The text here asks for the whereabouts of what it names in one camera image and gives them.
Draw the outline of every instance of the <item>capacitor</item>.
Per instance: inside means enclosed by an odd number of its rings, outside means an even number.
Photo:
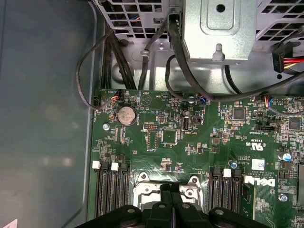
[[[291,155],[289,153],[283,154],[283,160],[285,162],[288,162],[288,161],[290,162],[291,161]]]
[[[183,116],[189,116],[190,115],[190,111],[188,110],[184,110],[182,111]]]
[[[117,112],[117,120],[125,126],[130,126],[136,122],[136,110],[129,106],[120,108]]]
[[[237,162],[234,161],[234,160],[229,160],[229,161],[228,161],[228,165],[229,165],[229,167],[232,168],[232,169],[236,169],[236,168],[238,167]]]
[[[282,161],[285,161],[285,162],[290,162],[291,161],[291,155],[289,153],[286,153],[286,152],[280,152],[278,154],[278,158]]]
[[[286,202],[288,200],[288,197],[285,194],[279,195],[279,201]]]

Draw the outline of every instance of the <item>white label sticker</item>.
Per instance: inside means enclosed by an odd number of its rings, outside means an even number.
[[[7,224],[6,226],[4,226],[3,228],[17,228],[17,219],[15,219],[14,221],[12,221],[11,223]]]
[[[265,169],[265,160],[264,159],[252,159],[251,169],[252,170],[264,171],[264,169]]]

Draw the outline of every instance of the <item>motherboard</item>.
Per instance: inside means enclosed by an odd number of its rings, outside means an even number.
[[[184,202],[224,207],[271,228],[304,227],[304,99],[256,96],[211,102],[198,94],[97,90],[88,219],[126,204],[144,209],[160,185]]]

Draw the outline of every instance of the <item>ram slot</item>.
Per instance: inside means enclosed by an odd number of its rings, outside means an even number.
[[[109,180],[109,193],[108,193],[108,204],[107,204],[107,212],[110,212],[114,209],[115,206],[115,194],[117,188],[117,172],[111,171],[110,180]]]
[[[231,178],[223,178],[223,198],[222,198],[222,207],[226,209],[231,209],[231,196],[232,186]]]
[[[117,201],[117,207],[121,207],[123,205],[128,204],[128,196],[129,196],[129,173],[121,172],[120,173],[120,188],[119,188],[119,198]]]
[[[96,202],[95,202],[95,218],[99,217],[100,215],[100,195],[99,195],[99,186],[100,186],[100,170],[96,173]]]
[[[239,213],[239,204],[240,204],[240,192],[241,192],[241,184],[238,178],[233,179],[233,187],[232,187],[232,208],[233,212]]]
[[[101,173],[101,186],[100,186],[100,215],[103,215],[107,212],[107,203],[108,203],[108,187],[109,187],[109,171],[102,170]]]
[[[206,213],[208,213],[211,209],[212,209],[212,199],[213,199],[213,178],[210,177],[209,181],[208,181],[208,211],[206,211]]]
[[[214,177],[213,179],[213,193],[212,193],[212,208],[219,207],[220,203],[220,186],[221,180],[218,177]]]

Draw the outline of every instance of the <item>green circuit board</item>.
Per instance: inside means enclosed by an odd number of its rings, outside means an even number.
[[[116,92],[97,90],[95,104]],[[117,117],[123,107],[135,112],[131,125],[122,124]],[[301,98],[285,96],[274,97],[272,107],[290,113],[304,109]],[[196,175],[204,195],[202,208],[207,213],[210,170],[229,169],[233,161],[243,176],[251,178],[246,184],[252,185],[247,192],[250,202],[244,201],[244,193],[240,193],[240,214],[272,228],[302,227],[298,166],[304,157],[303,138],[303,117],[274,115],[267,110],[263,97],[189,103],[165,91],[122,90],[120,100],[94,112],[91,164],[121,160],[129,164],[129,203],[132,184],[141,171],[149,172],[154,181],[180,183]],[[290,161],[283,160],[282,155],[290,155]],[[92,169],[88,219],[96,216],[97,182]]]

